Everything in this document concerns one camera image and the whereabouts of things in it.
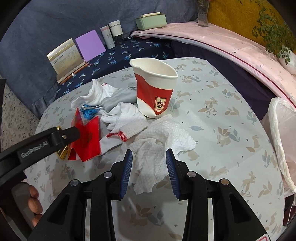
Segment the operator hand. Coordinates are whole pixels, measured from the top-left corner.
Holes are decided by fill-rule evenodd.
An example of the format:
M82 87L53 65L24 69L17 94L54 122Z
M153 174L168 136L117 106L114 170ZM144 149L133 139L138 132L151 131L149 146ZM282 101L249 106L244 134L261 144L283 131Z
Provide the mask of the operator hand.
M39 192L38 190L30 185L29 186L29 193L30 193L30 198L28 199L28 207L31 212L34 213L34 217L32 218L32 225L35 227L37 223L40 221L43 212L43 208L41 206L41 203L39 201Z

